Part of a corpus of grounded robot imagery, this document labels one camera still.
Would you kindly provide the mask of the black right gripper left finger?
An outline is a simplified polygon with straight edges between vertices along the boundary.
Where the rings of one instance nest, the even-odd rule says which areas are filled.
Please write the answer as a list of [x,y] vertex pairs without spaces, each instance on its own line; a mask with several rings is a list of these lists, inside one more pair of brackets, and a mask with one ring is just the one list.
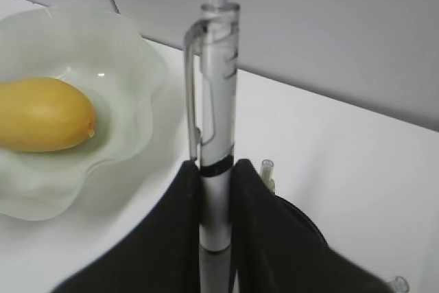
[[199,292],[201,178],[192,161],[118,244],[55,292]]

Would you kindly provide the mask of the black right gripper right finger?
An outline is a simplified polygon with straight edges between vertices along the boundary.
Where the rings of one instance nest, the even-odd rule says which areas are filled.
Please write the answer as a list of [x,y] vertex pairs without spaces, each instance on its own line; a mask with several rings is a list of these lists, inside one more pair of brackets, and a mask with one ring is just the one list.
[[231,173],[232,252],[240,292],[389,292],[323,244],[242,159]]

